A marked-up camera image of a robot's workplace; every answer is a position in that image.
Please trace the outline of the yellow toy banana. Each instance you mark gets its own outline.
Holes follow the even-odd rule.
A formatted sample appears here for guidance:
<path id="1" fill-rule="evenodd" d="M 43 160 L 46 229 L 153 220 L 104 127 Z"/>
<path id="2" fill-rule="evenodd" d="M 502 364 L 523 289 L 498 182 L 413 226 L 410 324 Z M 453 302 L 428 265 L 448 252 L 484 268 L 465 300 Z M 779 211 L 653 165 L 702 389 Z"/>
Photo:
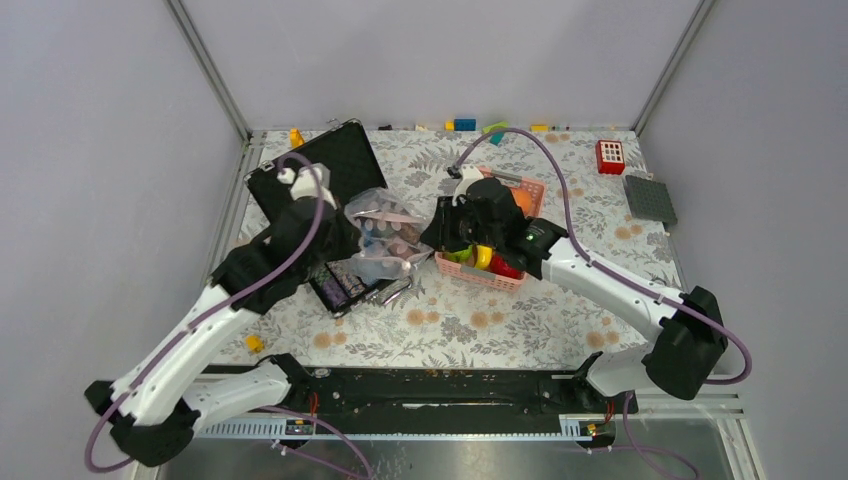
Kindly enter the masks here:
<path id="1" fill-rule="evenodd" d="M 487 271 L 494 257 L 494 250 L 484 245 L 474 246 L 474 268 Z"/>

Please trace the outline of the clear zip top bag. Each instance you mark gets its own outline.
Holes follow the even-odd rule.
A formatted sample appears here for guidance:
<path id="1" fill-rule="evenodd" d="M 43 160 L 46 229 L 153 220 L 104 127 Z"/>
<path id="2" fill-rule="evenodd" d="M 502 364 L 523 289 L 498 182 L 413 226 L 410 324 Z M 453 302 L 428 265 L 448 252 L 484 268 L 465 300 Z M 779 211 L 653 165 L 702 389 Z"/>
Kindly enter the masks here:
<path id="1" fill-rule="evenodd" d="M 367 282 L 409 277 L 433 254 L 421 240 L 427 218 L 385 188 L 353 197 L 344 214 L 360 233 L 348 267 Z"/>

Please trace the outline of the green bumpy toy fruit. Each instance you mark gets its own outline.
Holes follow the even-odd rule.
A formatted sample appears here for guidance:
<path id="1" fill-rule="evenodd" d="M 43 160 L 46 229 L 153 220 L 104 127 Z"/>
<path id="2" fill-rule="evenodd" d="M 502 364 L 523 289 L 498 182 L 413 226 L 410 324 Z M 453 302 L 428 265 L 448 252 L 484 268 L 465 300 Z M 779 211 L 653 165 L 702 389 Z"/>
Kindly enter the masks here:
<path id="1" fill-rule="evenodd" d="M 454 252 L 444 252 L 443 258 L 447 261 L 465 264 L 469 259 L 473 258 L 474 247 L 468 246 L 467 248 Z"/>

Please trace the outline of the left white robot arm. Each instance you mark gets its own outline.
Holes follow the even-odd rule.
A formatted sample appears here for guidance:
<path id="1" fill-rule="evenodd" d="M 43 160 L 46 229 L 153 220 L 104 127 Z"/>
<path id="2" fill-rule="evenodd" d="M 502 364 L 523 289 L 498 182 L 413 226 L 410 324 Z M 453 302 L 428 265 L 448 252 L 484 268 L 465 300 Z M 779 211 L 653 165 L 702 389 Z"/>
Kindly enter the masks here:
<path id="1" fill-rule="evenodd" d="M 355 235 L 331 196 L 302 196 L 270 225 L 229 252 L 191 310 L 132 371 L 97 380 L 85 398 L 100 419 L 86 445 L 93 461 L 103 427 L 128 463 L 160 466 L 181 453 L 206 427 L 255 408 L 280 404 L 296 411 L 309 401 L 304 368 L 289 354 L 205 388 L 193 385 L 222 346 L 292 296 L 324 262 L 352 253 Z"/>

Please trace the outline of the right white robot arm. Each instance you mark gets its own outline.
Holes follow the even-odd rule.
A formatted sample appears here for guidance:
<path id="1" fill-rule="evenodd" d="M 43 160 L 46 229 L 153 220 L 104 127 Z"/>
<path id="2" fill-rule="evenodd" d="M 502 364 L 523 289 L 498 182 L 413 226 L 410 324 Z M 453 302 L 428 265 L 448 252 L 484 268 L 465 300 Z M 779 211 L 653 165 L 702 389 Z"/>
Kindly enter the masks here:
<path id="1" fill-rule="evenodd" d="M 443 252 L 490 247 L 512 268 L 587 298 L 644 337 L 642 346 L 600 353 L 581 365 L 573 396 L 583 410 L 597 412 L 613 396 L 646 387 L 692 400 L 727 348 L 711 292 L 654 286 L 591 255 L 566 228 L 525 215 L 493 177 L 439 197 L 421 240 Z"/>

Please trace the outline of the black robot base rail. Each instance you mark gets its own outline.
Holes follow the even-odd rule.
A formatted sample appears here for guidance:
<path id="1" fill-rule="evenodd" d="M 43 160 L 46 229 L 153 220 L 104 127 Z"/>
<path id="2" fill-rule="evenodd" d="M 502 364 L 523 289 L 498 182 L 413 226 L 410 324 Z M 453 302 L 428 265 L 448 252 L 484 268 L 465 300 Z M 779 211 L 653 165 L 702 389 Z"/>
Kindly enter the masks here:
<path id="1" fill-rule="evenodd" d="M 268 355 L 295 376 L 280 407 L 314 413 L 347 435 L 553 434 L 559 418 L 638 410 L 624 394 L 604 397 L 575 371 L 306 367 Z"/>

